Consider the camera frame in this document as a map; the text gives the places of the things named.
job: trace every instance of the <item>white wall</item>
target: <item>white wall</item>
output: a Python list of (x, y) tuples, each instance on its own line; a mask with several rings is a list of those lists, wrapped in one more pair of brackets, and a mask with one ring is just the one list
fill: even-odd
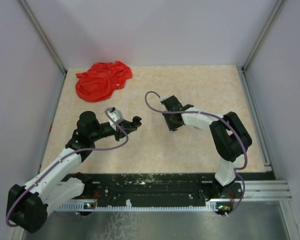
[(242, 66), (276, 0), (27, 0), (66, 68)]
[(17, 1), (0, 0), (0, 240), (8, 191), (36, 173), (61, 81)]
[(300, 0), (286, 1), (248, 78), (275, 166), (300, 213)]

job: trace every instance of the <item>wire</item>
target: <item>wire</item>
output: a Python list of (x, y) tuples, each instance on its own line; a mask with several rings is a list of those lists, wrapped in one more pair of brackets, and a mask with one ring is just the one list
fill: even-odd
[(94, 196), (93, 196), (94, 208), (96, 208), (98, 200), (99, 200), (99, 192), (94, 191)]
[(216, 118), (218, 119), (219, 121), (221, 121), (228, 129), (230, 129), (230, 131), (233, 133), (233, 135), (235, 136), (235, 138), (238, 140), (239, 142), (239, 145), (242, 149), (242, 152), (243, 152), (243, 156), (244, 156), (244, 164), (242, 167), (235, 167), (233, 170), (234, 170), (234, 173), (235, 175), (242, 181), (242, 194), (241, 194), (241, 197), (238, 201), (238, 203), (235, 205), (235, 207), (233, 208), (233, 210), (231, 212), (229, 212), (227, 215), (223, 215), (223, 216), (226, 216), (228, 217), (230, 214), (232, 214), (237, 208), (238, 206), (240, 205), (240, 203), (242, 202), (243, 198), (244, 198), (244, 195), (245, 195), (245, 191), (246, 191), (246, 185), (245, 185), (245, 181), (244, 179), (242, 178), (242, 176), (240, 176), (236, 171), (237, 170), (243, 170), (247, 167), (248, 165), (248, 156), (247, 156), (247, 151), (246, 151), (246, 148), (243, 144), (243, 142), (241, 141), (239, 135), (237, 134), (237, 132), (234, 130), (234, 128), (227, 122), (225, 121), (224, 119), (222, 119), (221, 117), (215, 115), (215, 114), (212, 114), (212, 113), (209, 113), (209, 112), (204, 112), (204, 111), (160, 111), (160, 110), (157, 110), (155, 108), (153, 108), (152, 106), (150, 106), (150, 104), (148, 103), (148, 100), (147, 100), (147, 96), (149, 94), (155, 94), (161, 101), (162, 101), (162, 98), (160, 97), (160, 95), (155, 92), (155, 91), (148, 91), (145, 96), (144, 96), (144, 101), (145, 101), (145, 104), (153, 111), (157, 112), (157, 113), (161, 113), (161, 114), (202, 114), (202, 115), (207, 115), (207, 116), (210, 116), (210, 117), (213, 117), (213, 118)]
[(229, 215), (233, 214), (234, 211), (239, 207), (239, 205), (242, 202), (242, 199), (244, 198), (245, 192), (246, 192), (246, 184), (245, 184), (244, 178), (241, 175), (239, 175), (239, 173), (237, 173), (237, 172), (235, 172), (235, 175), (242, 181), (242, 194), (241, 194), (241, 197), (239, 198), (239, 201), (237, 202), (237, 204), (232, 209), (232, 211), (229, 212), (227, 215), (223, 215), (223, 216), (226, 216), (226, 217), (228, 217)]
[(129, 140), (129, 137), (128, 137), (128, 134), (126, 133), (126, 131), (118, 124), (116, 123), (108, 114), (108, 111), (112, 111), (112, 107), (109, 107), (107, 108), (104, 113), (105, 115), (107, 116), (107, 118), (113, 122), (113, 124), (124, 134), (125, 136), (125, 141), (117, 146), (113, 146), (113, 147), (108, 147), (108, 148), (82, 148), (82, 149), (78, 149), (78, 150), (75, 150), (75, 151), (72, 151), (70, 152), (69, 154), (63, 156), (60, 161), (57, 161), (56, 163), (54, 163), (46, 172), (44, 172), (44, 174), (42, 174), (41, 177), (39, 177), (33, 185), (31, 185), (28, 189), (26, 189), (15, 201), (14, 203), (12, 204), (12, 206), (10, 207), (8, 213), (6, 214), (6, 218), (5, 218), (5, 223), (11, 227), (11, 228), (15, 228), (17, 227), (18, 225), (17, 224), (11, 224), (9, 222), (9, 219), (10, 219), (10, 216), (11, 216), (11, 213), (13, 212), (13, 210), (15, 209), (15, 207), (17, 206), (17, 204), (20, 202), (20, 200), (27, 194), (29, 193), (35, 186), (37, 186), (44, 178), (46, 175), (48, 175), (58, 164), (62, 163), (63, 160), (65, 160), (66, 158), (70, 157), (71, 155), (73, 154), (76, 154), (76, 153), (80, 153), (80, 152), (83, 152), (83, 151), (110, 151), (110, 150), (115, 150), (115, 149), (118, 149), (120, 147), (122, 147), (123, 145), (125, 145), (128, 140)]

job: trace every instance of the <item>marble-patterned surface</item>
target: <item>marble-patterned surface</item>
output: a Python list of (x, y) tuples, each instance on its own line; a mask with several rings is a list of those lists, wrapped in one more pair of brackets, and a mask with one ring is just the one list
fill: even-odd
[[(89, 103), (75, 91), (75, 73), (88, 68), (70, 68), (54, 119), (42, 169), (61, 152), (76, 129), (79, 115), (94, 111), (100, 123), (107, 121), (104, 110), (116, 107), (123, 117), (142, 117), (142, 126), (129, 135), (129, 142), (116, 150), (93, 152), (73, 172), (82, 173), (198, 173), (215, 172), (219, 155), (210, 132), (183, 126), (168, 130), (164, 117), (150, 110), (145, 93), (153, 90), (162, 97), (175, 95), (183, 104), (217, 114), (236, 112), (252, 137), (248, 165), (244, 172), (264, 172), (264, 163), (235, 65), (139, 66), (131, 67), (133, 78), (108, 100)], [(164, 110), (159, 99), (149, 95), (150, 104)], [(101, 139), (97, 148), (119, 144), (114, 137)]]

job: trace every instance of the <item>red cloth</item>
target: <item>red cloth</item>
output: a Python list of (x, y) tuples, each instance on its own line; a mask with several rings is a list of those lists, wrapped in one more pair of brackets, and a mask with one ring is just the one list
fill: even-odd
[(77, 73), (75, 85), (78, 96), (90, 103), (106, 100), (116, 89), (123, 89), (132, 78), (131, 69), (120, 61), (95, 63), (88, 71)]

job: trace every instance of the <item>metal floor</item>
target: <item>metal floor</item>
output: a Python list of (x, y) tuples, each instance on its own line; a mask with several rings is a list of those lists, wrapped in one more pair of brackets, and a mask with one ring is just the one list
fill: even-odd
[[(66, 216), (74, 213), (60, 212)], [(72, 220), (52, 214), (24, 240), (288, 240), (279, 203), (243, 202), (230, 217), (213, 212), (94, 212)]]

